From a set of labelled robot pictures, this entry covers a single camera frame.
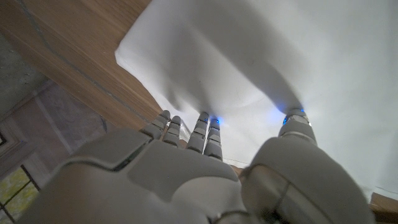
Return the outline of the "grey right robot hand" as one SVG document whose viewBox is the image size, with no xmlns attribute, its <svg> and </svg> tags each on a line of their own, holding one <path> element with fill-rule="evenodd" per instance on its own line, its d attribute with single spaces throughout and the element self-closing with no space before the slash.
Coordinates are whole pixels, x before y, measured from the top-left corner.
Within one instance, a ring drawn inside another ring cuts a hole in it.
<svg viewBox="0 0 398 224">
<path fill-rule="evenodd" d="M 220 125 L 202 113 L 186 148 L 163 111 L 139 131 L 85 144 L 19 223 L 374 223 L 361 189 L 292 109 L 240 173 L 223 162 Z"/>
</svg>

